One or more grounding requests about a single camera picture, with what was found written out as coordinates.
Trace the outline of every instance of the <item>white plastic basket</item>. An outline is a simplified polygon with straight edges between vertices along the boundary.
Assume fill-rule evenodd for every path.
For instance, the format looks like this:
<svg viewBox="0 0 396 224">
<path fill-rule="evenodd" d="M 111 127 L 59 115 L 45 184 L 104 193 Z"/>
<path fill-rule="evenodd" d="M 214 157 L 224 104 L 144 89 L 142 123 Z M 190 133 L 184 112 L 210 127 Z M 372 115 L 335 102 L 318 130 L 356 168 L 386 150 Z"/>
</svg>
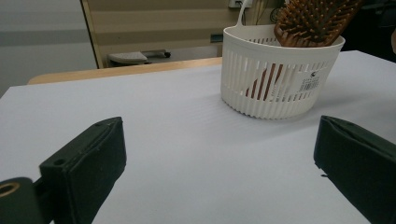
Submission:
<svg viewBox="0 0 396 224">
<path fill-rule="evenodd" d="M 341 36 L 329 47 L 283 48 L 274 25 L 223 31 L 221 97 L 233 109 L 261 119 L 286 119 L 308 111 L 344 46 Z"/>
</svg>

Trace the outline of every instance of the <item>wooden hairbrush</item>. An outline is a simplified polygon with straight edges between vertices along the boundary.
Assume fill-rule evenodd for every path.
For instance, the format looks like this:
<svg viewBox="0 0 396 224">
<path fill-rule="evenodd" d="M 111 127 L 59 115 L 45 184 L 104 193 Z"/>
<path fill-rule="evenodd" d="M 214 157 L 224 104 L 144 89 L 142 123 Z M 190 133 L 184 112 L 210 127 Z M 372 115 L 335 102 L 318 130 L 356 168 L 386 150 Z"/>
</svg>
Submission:
<svg viewBox="0 0 396 224">
<path fill-rule="evenodd" d="M 282 47 L 330 46 L 362 4 L 363 0 L 290 0 L 277 16 L 276 38 Z"/>
</svg>

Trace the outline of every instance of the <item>wall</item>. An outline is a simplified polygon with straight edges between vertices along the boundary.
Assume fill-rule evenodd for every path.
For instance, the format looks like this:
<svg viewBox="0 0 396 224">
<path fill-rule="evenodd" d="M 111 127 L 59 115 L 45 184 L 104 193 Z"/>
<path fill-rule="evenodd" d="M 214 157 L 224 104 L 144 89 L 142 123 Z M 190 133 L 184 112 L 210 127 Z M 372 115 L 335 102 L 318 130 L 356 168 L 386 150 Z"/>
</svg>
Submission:
<svg viewBox="0 0 396 224">
<path fill-rule="evenodd" d="M 37 75 L 95 68 L 78 0 L 0 1 L 0 96 Z"/>
</svg>

